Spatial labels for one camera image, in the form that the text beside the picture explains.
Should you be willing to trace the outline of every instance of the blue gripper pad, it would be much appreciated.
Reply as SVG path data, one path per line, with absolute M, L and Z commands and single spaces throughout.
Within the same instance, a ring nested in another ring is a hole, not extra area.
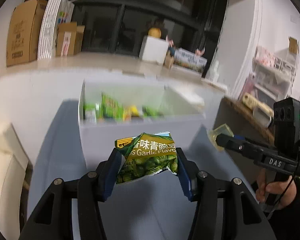
M 181 161 L 179 155 L 177 156 L 178 156 L 178 166 L 179 166 L 178 178 L 180 181 L 180 185 L 183 190 L 183 194 L 185 194 L 185 196 L 188 198 L 189 201 L 192 201 L 193 194 L 191 192 L 191 180 L 188 173 L 186 172 L 185 166 Z
M 245 140 L 246 138 L 241 136 L 241 135 L 234 135 L 234 138 L 239 139 L 239 140 Z
M 112 194 L 112 190 L 120 169 L 121 160 L 121 153 L 114 148 L 99 177 L 99 183 L 104 183 L 102 195 L 104 201 L 106 201 L 107 198 Z

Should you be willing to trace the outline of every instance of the window frame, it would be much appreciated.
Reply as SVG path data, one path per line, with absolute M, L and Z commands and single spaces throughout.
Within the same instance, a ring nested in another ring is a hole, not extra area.
M 141 10 L 151 14 L 155 14 L 183 25 L 185 28 L 192 28 L 194 34 L 192 37 L 190 51 L 205 48 L 203 55 L 207 59 L 207 64 L 203 70 L 202 77 L 205 77 L 210 64 L 212 62 L 215 51 L 218 49 L 218 40 L 226 12 L 228 0 L 194 0 L 192 15 L 176 10 L 173 7 L 159 3 L 153 0 L 78 0 L 75 5 L 106 5 L 118 6 L 117 15 L 114 22 L 110 42 L 109 53 L 116 52 L 119 29 L 123 21 L 126 8 Z M 87 51 L 100 51 L 96 48 L 88 48 Z M 131 56 L 137 57 L 135 53 L 129 53 Z

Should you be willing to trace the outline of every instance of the cable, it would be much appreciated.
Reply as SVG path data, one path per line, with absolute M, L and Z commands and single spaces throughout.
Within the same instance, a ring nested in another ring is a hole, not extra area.
M 300 165 L 300 160 L 298 160 L 297 166 L 296 166 L 296 171 L 299 169 L 299 165 Z M 287 187 L 285 188 L 285 190 L 281 193 L 280 197 L 276 200 L 276 202 L 274 203 L 269 215 L 267 216 L 267 219 L 269 220 L 272 216 L 272 213 L 276 210 L 277 205 L 279 205 L 281 198 L 283 197 L 283 195 L 287 192 L 288 188 L 290 187 L 291 183 L 293 182 L 293 180 L 296 177 L 296 172 L 293 173 L 292 178 L 290 180 L 290 182 L 288 183 Z

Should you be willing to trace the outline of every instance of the human hand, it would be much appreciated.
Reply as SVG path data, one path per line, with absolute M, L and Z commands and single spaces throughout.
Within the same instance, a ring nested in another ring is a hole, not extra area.
M 257 178 L 258 190 L 256 191 L 256 199 L 260 202 L 265 202 L 266 192 L 271 194 L 281 195 L 286 189 L 291 179 L 292 176 L 290 176 L 287 181 L 271 182 L 268 185 L 266 185 L 266 169 L 262 169 Z M 290 205 L 292 201 L 295 199 L 296 194 L 297 194 L 296 184 L 294 183 L 294 181 L 292 181 L 286 193 L 281 198 L 278 208 L 282 209 Z

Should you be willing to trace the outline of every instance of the snack bag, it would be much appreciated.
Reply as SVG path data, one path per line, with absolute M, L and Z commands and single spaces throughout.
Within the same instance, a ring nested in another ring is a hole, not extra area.
M 113 118 L 116 121 L 128 121 L 131 119 L 131 111 L 118 101 L 102 93 L 101 113 L 104 118 Z
M 170 135 L 142 133 L 135 138 L 116 140 L 114 144 L 126 159 L 117 176 L 117 184 L 166 169 L 175 175 L 178 172 L 176 146 Z
M 156 111 L 148 106 L 142 106 L 142 112 L 144 116 L 149 116 L 149 117 L 162 117 L 163 114 L 159 111 Z
M 97 123 L 97 119 L 99 118 L 99 104 L 84 104 L 84 119 L 92 122 Z

